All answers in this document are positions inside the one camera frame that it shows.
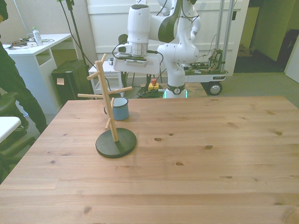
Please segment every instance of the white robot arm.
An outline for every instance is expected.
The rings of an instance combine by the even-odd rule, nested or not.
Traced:
[[[196,0],[158,0],[170,11],[168,16],[151,16],[147,5],[133,5],[129,11],[128,38],[116,47],[114,69],[118,71],[158,74],[161,56],[148,55],[149,39],[162,41],[158,52],[164,56],[168,72],[166,97],[185,97],[185,71],[179,64],[194,63],[199,51],[192,35],[200,29],[200,19],[193,7]],[[175,38],[179,43],[170,43]]]

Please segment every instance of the doorway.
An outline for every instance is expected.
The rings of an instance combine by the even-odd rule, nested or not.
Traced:
[[[234,73],[284,72],[288,59],[279,54],[287,31],[299,26],[296,10],[299,0],[250,0]]]

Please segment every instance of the yellow base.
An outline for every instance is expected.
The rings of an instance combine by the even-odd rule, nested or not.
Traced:
[[[158,90],[159,89],[159,83],[156,83],[153,85],[152,83],[149,84],[149,91],[151,90]]]

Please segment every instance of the white door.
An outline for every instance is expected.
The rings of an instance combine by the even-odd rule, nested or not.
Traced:
[[[299,40],[296,41],[289,62],[285,68],[285,74],[299,83]]]

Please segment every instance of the wooden mug stand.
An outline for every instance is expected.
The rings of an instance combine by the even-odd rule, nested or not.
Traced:
[[[103,55],[100,61],[96,61],[95,65],[97,71],[87,77],[88,80],[98,76],[99,82],[102,88],[102,95],[98,94],[78,94],[78,97],[86,98],[102,98],[104,99],[106,111],[109,116],[105,132],[101,134],[96,141],[96,149],[98,153],[107,158],[119,158],[123,157],[130,152],[136,146],[137,139],[133,132],[125,128],[116,128],[115,120],[113,116],[113,104],[114,98],[110,101],[110,94],[124,92],[133,89],[131,86],[121,88],[118,90],[108,91],[105,80],[105,73],[103,71],[103,62],[106,58],[106,54]]]

